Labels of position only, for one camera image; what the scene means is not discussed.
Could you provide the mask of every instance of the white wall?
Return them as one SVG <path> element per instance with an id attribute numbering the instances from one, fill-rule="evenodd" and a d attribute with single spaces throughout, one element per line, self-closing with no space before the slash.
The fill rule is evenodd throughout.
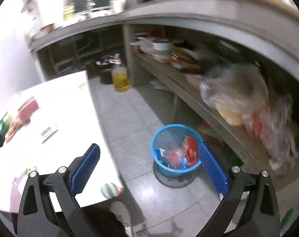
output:
<path id="1" fill-rule="evenodd" d="M 55 27 L 63 25 L 63 8 L 68 5 L 65 0 L 37 0 L 43 25 L 54 23 Z"/>
<path id="2" fill-rule="evenodd" d="M 4 0 L 0 6 L 0 114 L 14 94 L 41 83 L 24 38 L 22 5 L 22 0 Z"/>

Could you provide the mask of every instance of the shoe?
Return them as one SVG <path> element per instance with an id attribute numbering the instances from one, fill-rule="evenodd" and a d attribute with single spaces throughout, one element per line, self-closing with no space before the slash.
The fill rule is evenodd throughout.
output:
<path id="1" fill-rule="evenodd" d="M 131 216 L 126 205 L 120 201 L 114 201 L 110 205 L 110 212 L 114 213 L 117 220 L 123 224 L 126 235 L 133 237 Z"/>

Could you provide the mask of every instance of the cooking oil bottle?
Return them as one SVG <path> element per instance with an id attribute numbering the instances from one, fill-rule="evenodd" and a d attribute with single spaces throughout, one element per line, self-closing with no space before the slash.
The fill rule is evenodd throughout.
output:
<path id="1" fill-rule="evenodd" d="M 113 59 L 112 81 L 116 92 L 125 92 L 129 86 L 128 74 L 125 65 L 121 62 L 120 54 L 116 53 Z"/>

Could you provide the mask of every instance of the shelf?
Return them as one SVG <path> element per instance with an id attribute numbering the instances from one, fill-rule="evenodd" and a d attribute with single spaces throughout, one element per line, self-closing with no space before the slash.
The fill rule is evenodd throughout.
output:
<path id="1" fill-rule="evenodd" d="M 153 0 L 58 29 L 32 42 L 30 49 L 36 52 L 75 34 L 122 24 L 168 25 L 216 35 L 260 53 L 299 81 L 299 20 L 260 0 Z"/>
<path id="2" fill-rule="evenodd" d="M 84 57 L 88 57 L 88 56 L 94 55 L 96 53 L 100 53 L 100 52 L 103 52 L 103 51 L 106 51 L 106 50 L 110 50 L 110 49 L 114 49 L 114 48 L 120 48 L 120 47 L 123 47 L 123 46 L 124 46 L 123 43 L 114 43 L 114 44 L 108 45 L 107 47 L 102 48 L 102 49 L 97 49 L 97 50 L 93 50 L 93 51 L 90 51 L 90 52 L 86 52 L 86 53 L 80 54 L 79 58 L 82 59 Z M 62 66 L 64 64 L 67 64 L 67 63 L 70 63 L 72 61 L 74 61 L 74 58 L 68 58 L 68 59 L 56 62 L 54 64 L 54 69 L 58 71 L 60 66 Z"/>
<path id="3" fill-rule="evenodd" d="M 168 86 L 205 122 L 215 129 L 244 162 L 243 170 L 245 172 L 259 173 L 261 170 L 269 171 L 276 190 L 281 190 L 299 178 L 299 160 L 293 170 L 285 177 L 278 178 L 275 176 L 268 162 L 267 151 L 261 141 L 251 138 L 244 127 L 234 127 L 227 124 L 216 109 L 210 108 L 202 100 L 199 91 L 188 83 L 185 75 L 171 64 L 160 63 L 145 54 L 134 55 L 135 62 Z"/>

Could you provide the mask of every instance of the tiled floor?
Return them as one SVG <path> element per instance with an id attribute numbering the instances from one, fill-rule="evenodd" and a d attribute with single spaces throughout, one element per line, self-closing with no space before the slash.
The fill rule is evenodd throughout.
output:
<path id="1" fill-rule="evenodd" d="M 118 199 L 130 209 L 134 235 L 196 236 L 219 205 L 218 193 L 202 167 L 190 176 L 193 180 L 187 186 L 163 185 L 153 172 L 149 149 L 152 135 L 172 123 L 173 94 L 155 90 L 150 84 L 117 93 L 112 85 L 100 84 L 99 78 L 91 79 L 89 85 L 125 182 L 126 191 Z M 201 119 L 180 102 L 174 122 L 195 127 Z"/>

